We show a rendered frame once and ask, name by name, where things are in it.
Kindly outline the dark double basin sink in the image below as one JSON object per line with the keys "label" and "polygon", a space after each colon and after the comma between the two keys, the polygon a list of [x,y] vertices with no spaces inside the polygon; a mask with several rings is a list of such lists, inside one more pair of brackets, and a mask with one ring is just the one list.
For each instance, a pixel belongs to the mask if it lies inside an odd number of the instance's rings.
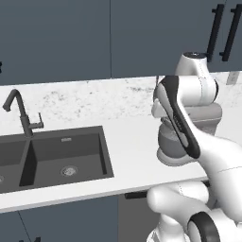
{"label": "dark double basin sink", "polygon": [[112,176],[101,126],[0,136],[0,194]]}

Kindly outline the grey round countertop appliance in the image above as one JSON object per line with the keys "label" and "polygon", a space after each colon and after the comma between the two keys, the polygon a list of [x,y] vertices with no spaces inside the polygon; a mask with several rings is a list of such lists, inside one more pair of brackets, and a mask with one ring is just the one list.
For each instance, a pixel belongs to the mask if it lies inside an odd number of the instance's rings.
{"label": "grey round countertop appliance", "polygon": [[161,118],[158,132],[157,158],[168,166],[182,166],[195,160],[186,154],[167,117]]}

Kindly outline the grey dishwasher front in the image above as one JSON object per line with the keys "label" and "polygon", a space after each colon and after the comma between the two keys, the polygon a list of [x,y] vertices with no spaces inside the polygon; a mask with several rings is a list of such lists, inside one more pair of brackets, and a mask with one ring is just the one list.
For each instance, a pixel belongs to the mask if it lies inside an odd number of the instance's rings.
{"label": "grey dishwasher front", "polygon": [[147,198],[125,199],[125,194],[118,197],[118,242],[146,242],[160,216],[148,207]]}

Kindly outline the wide blue-grey wall cupboard door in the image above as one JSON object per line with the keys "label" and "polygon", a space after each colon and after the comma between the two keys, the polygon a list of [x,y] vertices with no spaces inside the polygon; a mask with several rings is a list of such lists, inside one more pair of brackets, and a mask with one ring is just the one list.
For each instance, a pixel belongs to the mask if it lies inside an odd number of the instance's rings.
{"label": "wide blue-grey wall cupboard door", "polygon": [[0,0],[0,85],[111,76],[110,0]]}

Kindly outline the grey wall socket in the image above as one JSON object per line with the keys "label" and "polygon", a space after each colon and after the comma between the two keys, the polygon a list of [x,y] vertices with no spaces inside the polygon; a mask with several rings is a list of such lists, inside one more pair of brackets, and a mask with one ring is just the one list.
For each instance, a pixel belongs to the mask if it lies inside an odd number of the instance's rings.
{"label": "grey wall socket", "polygon": [[232,71],[227,78],[227,85],[235,85],[239,77],[239,73],[237,71]]}

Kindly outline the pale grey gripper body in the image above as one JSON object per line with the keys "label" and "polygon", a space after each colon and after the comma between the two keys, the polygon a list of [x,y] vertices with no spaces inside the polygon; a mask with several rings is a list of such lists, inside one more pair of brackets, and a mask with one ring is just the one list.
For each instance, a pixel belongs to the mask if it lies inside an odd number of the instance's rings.
{"label": "pale grey gripper body", "polygon": [[186,107],[185,110],[198,128],[216,127],[222,118],[222,108],[217,103],[209,106]]}

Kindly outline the dark grey sink tap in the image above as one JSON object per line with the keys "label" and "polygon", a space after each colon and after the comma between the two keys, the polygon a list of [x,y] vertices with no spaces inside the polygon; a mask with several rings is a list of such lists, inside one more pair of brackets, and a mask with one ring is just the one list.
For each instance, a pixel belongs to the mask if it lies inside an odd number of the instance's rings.
{"label": "dark grey sink tap", "polygon": [[22,128],[24,130],[24,134],[26,138],[31,138],[33,136],[33,131],[35,129],[42,129],[43,128],[43,120],[42,117],[39,116],[40,122],[39,123],[31,123],[29,120],[28,115],[26,114],[26,109],[24,105],[24,101],[20,92],[17,89],[13,89],[10,91],[9,96],[7,97],[5,103],[3,104],[3,109],[6,112],[10,111],[11,104],[13,99],[17,100],[17,105],[20,112],[20,120],[22,124]]}

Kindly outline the blue-grey base cupboard door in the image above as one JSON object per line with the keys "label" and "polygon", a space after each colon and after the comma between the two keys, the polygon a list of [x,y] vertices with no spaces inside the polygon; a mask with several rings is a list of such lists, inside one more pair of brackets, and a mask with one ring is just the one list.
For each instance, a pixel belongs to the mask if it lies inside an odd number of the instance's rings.
{"label": "blue-grey base cupboard door", "polygon": [[20,212],[32,242],[117,242],[118,197],[86,199]]}
{"label": "blue-grey base cupboard door", "polygon": [[29,242],[17,212],[0,214],[0,242]]}

